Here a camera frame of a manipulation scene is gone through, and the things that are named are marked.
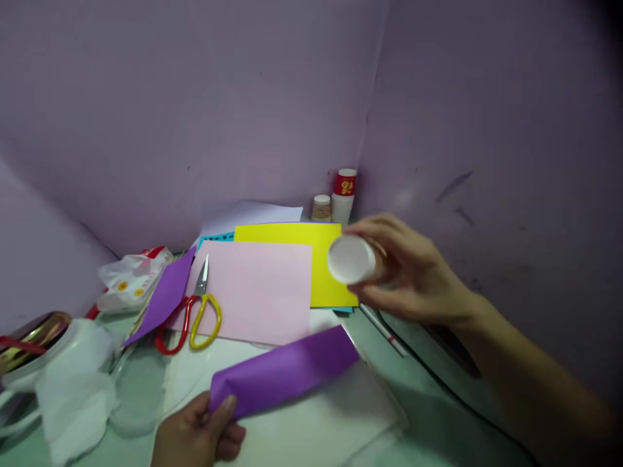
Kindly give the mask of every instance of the pen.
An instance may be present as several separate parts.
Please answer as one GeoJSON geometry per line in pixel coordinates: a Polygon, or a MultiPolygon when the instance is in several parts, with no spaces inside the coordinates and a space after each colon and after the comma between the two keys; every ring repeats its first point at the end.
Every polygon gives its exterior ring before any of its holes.
{"type": "Polygon", "coordinates": [[[383,337],[387,339],[392,347],[396,349],[396,352],[398,352],[398,354],[400,354],[402,358],[405,358],[408,355],[407,351],[404,349],[403,346],[400,345],[400,343],[396,339],[394,339],[394,336],[392,336],[387,328],[385,328],[385,326],[383,326],[383,324],[378,320],[378,318],[374,314],[374,311],[372,311],[372,309],[368,305],[363,303],[359,304],[359,309],[363,312],[364,315],[368,317],[370,321],[372,321],[372,324],[374,324],[376,329],[378,329],[383,337]]]}

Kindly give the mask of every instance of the hand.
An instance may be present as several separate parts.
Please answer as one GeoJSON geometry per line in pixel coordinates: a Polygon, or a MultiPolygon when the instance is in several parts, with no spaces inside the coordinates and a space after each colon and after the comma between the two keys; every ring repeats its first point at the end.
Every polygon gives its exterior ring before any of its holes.
{"type": "Polygon", "coordinates": [[[168,416],[158,427],[151,467],[212,467],[216,459],[238,456],[247,430],[231,422],[236,398],[208,413],[210,392],[168,416]]]}
{"type": "Polygon", "coordinates": [[[387,251],[394,289],[376,283],[350,290],[369,306],[410,321],[460,326],[485,310],[484,298],[472,293],[452,272],[435,245],[391,214],[367,217],[344,230],[368,237],[387,251]]]}

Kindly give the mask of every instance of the folded purple paper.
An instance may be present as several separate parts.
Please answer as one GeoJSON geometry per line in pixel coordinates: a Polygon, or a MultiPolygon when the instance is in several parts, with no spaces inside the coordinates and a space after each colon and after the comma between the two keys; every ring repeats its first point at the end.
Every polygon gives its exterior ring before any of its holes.
{"type": "Polygon", "coordinates": [[[325,384],[357,360],[342,326],[310,335],[215,373],[210,412],[230,394],[238,399],[235,419],[269,409],[325,384]]]}
{"type": "Polygon", "coordinates": [[[188,253],[164,269],[162,277],[156,285],[156,290],[154,290],[154,294],[151,296],[149,305],[147,305],[145,310],[141,327],[131,338],[123,343],[123,346],[132,344],[156,329],[175,311],[184,298],[186,282],[188,282],[195,250],[196,248],[193,246],[188,253]]]}

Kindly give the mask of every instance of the small bottle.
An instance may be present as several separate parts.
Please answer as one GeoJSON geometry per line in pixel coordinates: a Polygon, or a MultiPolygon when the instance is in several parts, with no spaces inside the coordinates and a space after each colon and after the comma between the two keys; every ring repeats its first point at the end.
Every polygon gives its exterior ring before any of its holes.
{"type": "Polygon", "coordinates": [[[328,195],[314,196],[311,221],[331,222],[331,198],[328,195]]]}
{"type": "Polygon", "coordinates": [[[329,247],[327,265],[340,283],[353,285],[382,281],[386,277],[387,252],[377,242],[357,235],[342,235],[329,247]]]}

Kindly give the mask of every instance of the bottle cap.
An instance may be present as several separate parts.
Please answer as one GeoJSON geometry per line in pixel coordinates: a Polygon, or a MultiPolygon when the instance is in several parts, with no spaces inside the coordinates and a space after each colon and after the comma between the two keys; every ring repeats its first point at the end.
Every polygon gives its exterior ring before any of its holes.
{"type": "Polygon", "coordinates": [[[320,205],[329,204],[331,202],[331,198],[329,195],[315,195],[313,202],[320,205]]]}
{"type": "Polygon", "coordinates": [[[352,285],[372,277],[376,256],[370,244],[361,237],[342,235],[329,247],[327,264],[336,281],[352,285]]]}

